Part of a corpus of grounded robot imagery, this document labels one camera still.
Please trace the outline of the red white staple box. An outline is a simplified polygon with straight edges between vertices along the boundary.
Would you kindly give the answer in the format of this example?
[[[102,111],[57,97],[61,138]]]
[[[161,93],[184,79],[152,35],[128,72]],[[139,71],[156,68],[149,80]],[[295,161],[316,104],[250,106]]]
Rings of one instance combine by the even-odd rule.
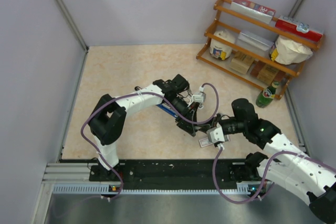
[[[224,141],[225,142],[230,141],[229,135],[224,136]],[[200,148],[205,148],[205,147],[208,147],[208,146],[212,145],[212,143],[208,140],[207,137],[198,140],[198,142],[199,142]]]

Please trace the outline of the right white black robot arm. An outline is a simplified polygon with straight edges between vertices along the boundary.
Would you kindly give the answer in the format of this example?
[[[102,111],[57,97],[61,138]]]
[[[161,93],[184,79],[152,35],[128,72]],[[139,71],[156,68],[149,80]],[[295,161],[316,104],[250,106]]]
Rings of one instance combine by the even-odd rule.
[[[324,223],[335,223],[335,168],[315,160],[296,147],[271,122],[260,119],[245,98],[232,102],[234,115],[217,114],[198,130],[223,151],[225,135],[241,133],[251,143],[270,154],[255,153],[246,158],[248,178],[269,180],[300,198]]]

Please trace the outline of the small white stapler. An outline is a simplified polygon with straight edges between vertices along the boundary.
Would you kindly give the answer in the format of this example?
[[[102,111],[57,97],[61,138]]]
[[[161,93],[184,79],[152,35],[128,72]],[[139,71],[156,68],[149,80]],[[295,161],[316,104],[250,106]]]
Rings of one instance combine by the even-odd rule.
[[[194,103],[197,103],[197,104],[198,104],[198,108],[199,108],[199,109],[202,109],[202,108],[204,107],[203,104],[199,104],[198,102],[194,102]]]

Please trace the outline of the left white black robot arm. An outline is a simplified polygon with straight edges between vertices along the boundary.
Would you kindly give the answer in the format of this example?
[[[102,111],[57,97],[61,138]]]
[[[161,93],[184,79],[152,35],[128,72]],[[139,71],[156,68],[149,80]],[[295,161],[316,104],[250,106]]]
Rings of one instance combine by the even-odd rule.
[[[165,103],[165,100],[150,93],[156,93],[166,98],[168,100],[166,104],[171,109],[176,109],[177,113],[190,121],[196,121],[197,108],[188,106],[179,96],[189,87],[188,81],[177,74],[172,80],[156,80],[146,88],[132,93],[133,96],[119,97],[119,100],[114,102],[111,102],[113,98],[109,94],[100,98],[92,112],[94,117],[88,122],[88,125],[102,155],[98,160],[102,165],[101,174],[103,177],[107,180],[114,180],[119,174],[117,140],[122,134],[126,118],[150,106]]]

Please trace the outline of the blue metal stapler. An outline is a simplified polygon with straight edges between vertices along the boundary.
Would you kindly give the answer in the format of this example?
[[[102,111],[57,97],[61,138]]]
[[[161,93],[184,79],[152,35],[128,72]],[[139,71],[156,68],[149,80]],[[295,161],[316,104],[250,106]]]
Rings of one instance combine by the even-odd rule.
[[[177,118],[177,114],[169,107],[168,104],[166,103],[162,103],[162,104],[158,104],[156,105],[158,108],[160,108],[161,110],[163,110],[164,112],[168,113],[169,115],[171,115],[174,118]]]

